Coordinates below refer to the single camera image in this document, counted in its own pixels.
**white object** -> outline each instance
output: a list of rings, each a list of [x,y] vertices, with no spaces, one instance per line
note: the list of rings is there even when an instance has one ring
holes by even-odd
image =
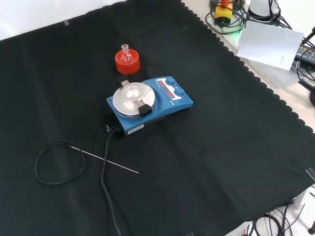
[[[247,21],[237,56],[290,70],[303,33]]]
[[[258,16],[270,16],[268,0],[251,0],[250,10]],[[272,2],[271,10],[274,14],[279,12],[275,1]]]
[[[0,40],[124,0],[0,0]]]

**red container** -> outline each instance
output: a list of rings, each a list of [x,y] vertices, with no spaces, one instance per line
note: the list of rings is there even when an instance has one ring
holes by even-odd
[[[133,62],[128,64],[120,62],[120,57],[123,54],[122,50],[115,55],[117,70],[124,75],[136,73],[140,69],[139,54],[133,49],[129,49],[129,53],[133,56]]]

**black cable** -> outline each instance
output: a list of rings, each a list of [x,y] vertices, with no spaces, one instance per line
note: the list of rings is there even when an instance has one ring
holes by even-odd
[[[311,74],[311,72],[308,70],[307,66],[306,66],[305,70],[306,70],[306,72],[309,74],[309,76],[311,76],[311,78],[312,78],[312,79],[310,79],[310,78],[308,78],[308,79],[315,81],[315,77],[314,77],[314,76]]]
[[[302,209],[301,209],[299,215],[298,215],[297,218],[295,219],[295,221],[294,221],[292,224],[290,224],[289,227],[291,227],[291,226],[299,219],[299,217],[300,217],[300,215],[301,215],[301,213],[302,213],[304,207],[305,207],[305,204],[303,205],[303,207],[302,207]]]
[[[282,219],[282,228],[281,228],[281,235],[284,236],[284,229],[285,229],[285,219],[286,219],[286,212],[289,205],[286,205],[284,212],[283,212],[283,219]]]
[[[48,150],[50,150],[51,148],[53,148],[54,146],[63,146],[63,147],[70,147],[70,146],[73,146],[77,149],[79,149],[79,147],[70,142],[70,141],[67,141],[67,140],[56,140],[56,141],[53,141],[52,143],[50,143],[47,147],[45,147],[40,153],[39,155],[37,156],[36,158],[36,161],[35,161],[35,169],[34,169],[34,173],[35,173],[35,177],[38,181],[44,183],[44,184],[48,184],[48,185],[60,185],[60,184],[65,184],[65,183],[68,183],[70,181],[73,181],[75,179],[77,179],[86,169],[86,166],[87,166],[87,161],[86,161],[86,158],[85,158],[85,155],[83,152],[80,151],[80,157],[81,157],[81,162],[82,162],[82,167],[79,171],[79,173],[77,173],[75,176],[69,178],[69,179],[66,179],[66,180],[62,180],[62,181],[47,181],[47,180],[43,180],[39,174],[38,174],[38,163],[39,163],[39,159],[42,157],[42,155],[47,152]]]
[[[271,222],[270,222],[270,212],[269,212],[269,227],[270,227],[270,233],[271,233],[271,236],[273,236],[273,234],[272,234],[272,229],[271,229]]]
[[[277,234],[277,236],[281,236],[281,232],[282,232],[282,231],[281,231],[281,228],[282,228],[282,226],[280,225],[279,220],[277,220],[276,217],[274,217],[273,215],[270,215],[270,214],[264,214],[261,218],[264,218],[264,217],[266,217],[266,218],[269,218],[269,217],[270,217],[270,219],[272,219],[272,220],[277,224],[277,226],[278,226],[278,234]],[[255,229],[255,232],[256,232],[257,236],[260,236],[260,234],[258,233],[258,230],[257,230],[257,224],[255,224],[254,229]]]
[[[246,236],[248,236],[248,230],[250,229],[250,225],[247,226]]]
[[[250,233],[248,234],[248,236],[252,236],[252,233],[254,232],[254,229],[255,229],[255,227],[256,227],[256,223],[257,223],[256,220],[254,220],[254,221],[252,222],[252,229],[251,229]]]
[[[94,127],[94,133],[93,133],[93,139],[92,139],[92,144],[91,144],[91,154],[93,153],[93,149],[94,149],[94,142],[95,142],[95,136],[96,136],[96,131],[97,131],[97,128],[98,128],[98,125],[100,124],[100,122],[105,118],[106,116],[103,116],[102,118],[100,118],[95,127]],[[65,184],[65,183],[68,183],[70,181],[73,181],[75,179],[77,179],[87,168],[89,162],[90,162],[90,159],[91,159],[91,156],[88,157],[88,159],[86,159],[84,153],[82,151],[80,151],[80,157],[81,157],[81,163],[82,163],[82,166],[81,166],[81,169],[80,171],[73,177],[70,177],[69,179],[66,179],[66,180],[62,180],[62,181],[47,181],[47,180],[43,180],[39,174],[38,174],[38,163],[39,163],[39,160],[40,158],[42,157],[42,155],[44,153],[46,153],[49,149],[55,147],[55,146],[62,146],[62,147],[66,147],[66,148],[69,148],[70,146],[73,146],[77,149],[80,149],[76,144],[70,142],[70,141],[67,141],[67,140],[56,140],[56,141],[53,141],[52,143],[50,143],[47,147],[45,147],[40,153],[39,155],[37,156],[36,158],[36,161],[35,161],[35,168],[34,168],[34,174],[35,174],[35,177],[38,181],[44,183],[44,184],[48,184],[48,185],[60,185],[60,184]]]
[[[112,129],[112,131],[110,132],[108,138],[107,138],[107,141],[106,141],[106,146],[105,146],[105,151],[104,151],[104,161],[103,161],[103,167],[102,167],[102,173],[101,173],[101,176],[100,176],[100,182],[101,182],[101,185],[102,185],[102,188],[103,188],[103,191],[105,193],[105,196],[107,198],[107,201],[109,203],[109,206],[110,206],[110,209],[111,209],[111,212],[112,212],[112,217],[113,217],[113,222],[114,222],[114,226],[115,226],[115,229],[116,229],[116,232],[118,234],[118,236],[122,236],[121,234],[121,231],[117,225],[117,222],[116,222],[116,217],[115,217],[115,213],[114,213],[114,207],[113,207],[113,203],[112,203],[112,200],[110,199],[110,195],[109,195],[109,192],[106,188],[106,185],[105,185],[105,182],[104,182],[104,173],[105,173],[105,166],[106,166],[106,160],[107,160],[107,153],[108,153],[108,145],[109,145],[109,141],[111,139],[111,137],[113,136],[113,134],[117,131],[117,129]]]
[[[291,229],[291,226],[290,226],[290,223],[287,219],[287,217],[282,213],[282,211],[280,211],[278,208],[276,208],[280,213],[281,215],[285,218],[286,222],[287,222],[287,225],[288,225],[288,228],[290,229],[290,233],[291,233],[291,236],[293,236],[293,232],[292,232],[292,229]]]

